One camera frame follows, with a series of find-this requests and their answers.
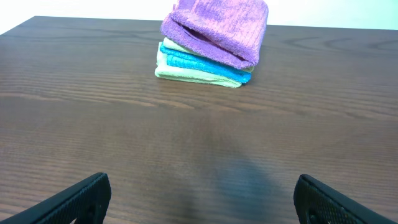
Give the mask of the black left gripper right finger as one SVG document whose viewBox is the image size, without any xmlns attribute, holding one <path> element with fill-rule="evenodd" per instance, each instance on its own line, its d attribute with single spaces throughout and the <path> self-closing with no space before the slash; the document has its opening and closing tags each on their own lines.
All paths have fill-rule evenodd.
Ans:
<svg viewBox="0 0 398 224">
<path fill-rule="evenodd" d="M 307 174 L 298 178 L 294 205 L 300 224 L 397 224 Z"/>
</svg>

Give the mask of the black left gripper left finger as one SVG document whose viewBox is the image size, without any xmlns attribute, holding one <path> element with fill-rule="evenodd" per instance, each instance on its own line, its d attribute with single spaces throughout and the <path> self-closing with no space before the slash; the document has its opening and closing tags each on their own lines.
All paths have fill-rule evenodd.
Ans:
<svg viewBox="0 0 398 224">
<path fill-rule="evenodd" d="M 1 224 L 102 224 L 110 200 L 108 175 L 99 172 Z"/>
</svg>

